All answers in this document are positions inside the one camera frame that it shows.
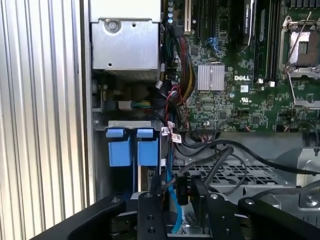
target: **bolt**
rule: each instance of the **bolt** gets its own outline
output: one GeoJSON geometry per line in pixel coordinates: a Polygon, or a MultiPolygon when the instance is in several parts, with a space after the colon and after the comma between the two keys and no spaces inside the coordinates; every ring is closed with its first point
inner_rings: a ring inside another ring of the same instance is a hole
{"type": "Polygon", "coordinates": [[[246,200],[245,200],[245,203],[246,203],[246,204],[249,204],[249,205],[255,204],[255,202],[252,201],[251,199],[246,199],[246,200]]]}
{"type": "Polygon", "coordinates": [[[211,194],[211,195],[210,195],[210,198],[212,198],[212,199],[218,199],[219,197],[218,197],[217,194],[211,194]]]}
{"type": "Polygon", "coordinates": [[[117,197],[115,197],[115,198],[113,198],[113,199],[111,200],[111,202],[112,202],[113,204],[115,204],[115,203],[120,202],[120,199],[117,198],[117,197]]]}
{"type": "Polygon", "coordinates": [[[148,199],[149,199],[149,198],[152,198],[152,194],[147,193],[146,195],[144,195],[144,197],[145,197],[145,198],[148,198],[148,199]]]}
{"type": "Polygon", "coordinates": [[[317,67],[317,66],[313,67],[312,72],[319,73],[319,67],[317,67]]]}

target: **wire bundle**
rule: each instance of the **wire bundle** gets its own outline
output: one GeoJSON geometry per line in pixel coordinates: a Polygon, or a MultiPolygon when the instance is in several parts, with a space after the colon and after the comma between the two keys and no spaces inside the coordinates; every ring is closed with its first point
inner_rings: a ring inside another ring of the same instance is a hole
{"type": "Polygon", "coordinates": [[[140,108],[140,109],[149,109],[151,108],[150,102],[149,101],[139,101],[139,102],[133,102],[131,104],[132,108],[140,108]]]}
{"type": "Polygon", "coordinates": [[[208,40],[206,41],[206,43],[208,45],[210,45],[211,47],[211,51],[213,52],[213,54],[218,57],[218,58],[222,58],[222,52],[219,50],[218,48],[218,38],[217,37],[210,37],[208,38],[208,40]]]}
{"type": "Polygon", "coordinates": [[[189,44],[183,36],[166,38],[168,59],[172,60],[173,49],[175,48],[181,62],[181,78],[178,83],[181,96],[175,96],[172,100],[178,106],[184,105],[186,100],[196,87],[196,75],[189,53],[189,44]]]}

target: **cable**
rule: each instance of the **cable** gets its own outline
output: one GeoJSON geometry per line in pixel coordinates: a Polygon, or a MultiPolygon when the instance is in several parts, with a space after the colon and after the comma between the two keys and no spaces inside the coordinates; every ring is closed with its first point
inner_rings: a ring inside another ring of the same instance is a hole
{"type": "Polygon", "coordinates": [[[229,157],[230,154],[232,154],[233,152],[234,152],[234,148],[233,147],[228,146],[226,148],[226,151],[222,154],[220,159],[213,165],[211,171],[206,176],[206,178],[204,180],[204,186],[206,186],[206,187],[209,186],[209,184],[211,183],[212,179],[214,179],[215,175],[217,174],[219,168],[222,166],[222,164],[227,159],[227,157],[229,157]]]}
{"type": "Polygon", "coordinates": [[[258,194],[252,196],[253,199],[260,199],[265,195],[268,194],[273,194],[273,195],[296,195],[296,194],[301,194],[304,193],[306,191],[310,191],[314,188],[319,188],[320,187],[320,180],[314,181],[304,187],[300,187],[300,188],[273,188],[273,189],[269,189],[266,191],[262,191],[259,192],[258,194]]]}
{"type": "Polygon", "coordinates": [[[180,109],[178,108],[178,106],[172,101],[171,98],[168,98],[167,95],[165,95],[163,92],[161,92],[159,89],[157,88],[153,88],[153,91],[155,90],[155,92],[163,99],[167,100],[169,103],[169,106],[173,108],[174,113],[176,115],[176,121],[177,121],[177,129],[179,129],[182,125],[182,117],[181,117],[181,112],[180,109]]]}
{"type": "MultiPolygon", "coordinates": [[[[307,122],[307,121],[298,121],[298,122],[293,122],[293,124],[297,124],[297,125],[300,125],[300,124],[306,124],[306,125],[309,125],[313,131],[314,131],[314,134],[315,134],[315,147],[318,147],[319,146],[319,133],[317,131],[317,128],[311,124],[310,122],[307,122]]],[[[284,129],[284,132],[290,130],[290,128],[292,127],[292,124],[287,126],[285,129],[284,129]]]]}
{"type": "Polygon", "coordinates": [[[240,181],[234,186],[233,189],[231,189],[230,191],[227,191],[227,192],[224,193],[224,195],[226,195],[226,196],[234,193],[245,182],[245,180],[247,178],[247,175],[248,175],[248,167],[247,167],[247,164],[246,164],[245,160],[243,160],[241,157],[239,157],[239,156],[237,156],[235,154],[230,154],[230,156],[238,159],[242,163],[242,165],[244,167],[244,175],[240,179],[240,181]]]}
{"type": "Polygon", "coordinates": [[[236,141],[232,141],[232,140],[215,140],[213,142],[211,142],[209,145],[210,147],[216,146],[216,145],[233,145],[243,151],[245,151],[246,153],[248,153],[249,155],[251,155],[253,158],[255,158],[256,160],[258,160],[260,163],[263,163],[269,167],[278,169],[278,170],[282,170],[288,173],[293,173],[293,174],[305,174],[305,175],[317,175],[320,174],[320,172],[316,172],[316,171],[311,171],[311,170],[304,170],[304,169],[298,169],[295,167],[290,167],[290,166],[284,166],[281,164],[277,164],[275,162],[272,161],[268,161],[264,158],[262,158],[261,156],[257,155],[255,152],[251,151],[249,148],[247,148],[246,146],[242,145],[239,142],[236,141]]]}
{"type": "Polygon", "coordinates": [[[194,156],[197,156],[199,155],[201,152],[203,152],[207,147],[206,146],[203,146],[202,148],[200,148],[198,151],[195,151],[193,153],[190,153],[190,154],[186,154],[184,152],[181,151],[181,149],[178,147],[178,144],[174,143],[174,147],[175,149],[183,156],[185,157],[188,157],[188,158],[192,158],[194,156]]]}
{"type": "MultiPolygon", "coordinates": [[[[168,155],[168,159],[170,159],[169,162],[173,162],[174,161],[173,149],[171,151],[172,151],[172,153],[170,155],[168,155]]],[[[167,167],[167,174],[166,174],[168,182],[172,178],[172,175],[171,175],[171,173],[169,171],[169,168],[170,167],[167,167]]],[[[181,209],[181,206],[178,205],[177,196],[175,194],[174,187],[170,186],[168,188],[168,191],[170,193],[171,199],[174,201],[174,205],[175,205],[175,208],[176,208],[176,211],[177,211],[176,222],[175,222],[175,225],[174,225],[173,229],[171,230],[172,234],[176,234],[179,231],[179,229],[180,229],[180,227],[182,225],[182,217],[183,217],[182,216],[182,209],[181,209]]]]}
{"type": "MultiPolygon", "coordinates": [[[[227,149],[228,148],[223,149],[220,152],[215,153],[214,155],[211,155],[209,157],[206,157],[206,158],[203,158],[203,159],[200,159],[200,160],[193,161],[193,162],[189,163],[188,165],[184,166],[184,168],[182,168],[176,175],[178,177],[183,176],[189,169],[193,168],[196,165],[204,165],[206,163],[213,162],[216,159],[221,158],[221,156],[227,151],[227,149]]],[[[167,183],[164,186],[161,187],[162,190],[163,191],[166,190],[167,188],[169,188],[175,182],[176,182],[176,178],[173,177],[171,180],[167,181],[167,183]]]]}

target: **heatsink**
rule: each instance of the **heatsink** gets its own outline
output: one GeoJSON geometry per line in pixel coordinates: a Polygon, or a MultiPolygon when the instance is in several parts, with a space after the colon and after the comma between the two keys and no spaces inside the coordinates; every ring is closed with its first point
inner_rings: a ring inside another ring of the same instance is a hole
{"type": "Polygon", "coordinates": [[[225,65],[200,64],[198,66],[197,90],[201,92],[225,90],[225,65]]]}

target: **pcie slot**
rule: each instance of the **pcie slot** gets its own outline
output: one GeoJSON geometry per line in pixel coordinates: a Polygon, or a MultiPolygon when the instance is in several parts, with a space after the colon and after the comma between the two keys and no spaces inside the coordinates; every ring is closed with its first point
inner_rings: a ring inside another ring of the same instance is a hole
{"type": "Polygon", "coordinates": [[[278,45],[279,45],[279,34],[280,34],[280,0],[270,1],[270,12],[269,12],[269,35],[268,35],[268,68],[267,68],[267,79],[270,81],[277,80],[278,72],[278,45]]]}
{"type": "Polygon", "coordinates": [[[191,32],[191,9],[192,9],[192,0],[185,0],[184,3],[184,32],[191,32]]]}
{"type": "Polygon", "coordinates": [[[196,37],[198,39],[201,39],[201,28],[202,28],[202,23],[201,23],[201,18],[202,18],[202,8],[203,8],[203,0],[197,0],[195,4],[195,11],[196,12],[196,37]]]}
{"type": "Polygon", "coordinates": [[[197,12],[196,36],[206,41],[215,35],[217,21],[217,0],[197,0],[195,11],[197,12]]]}

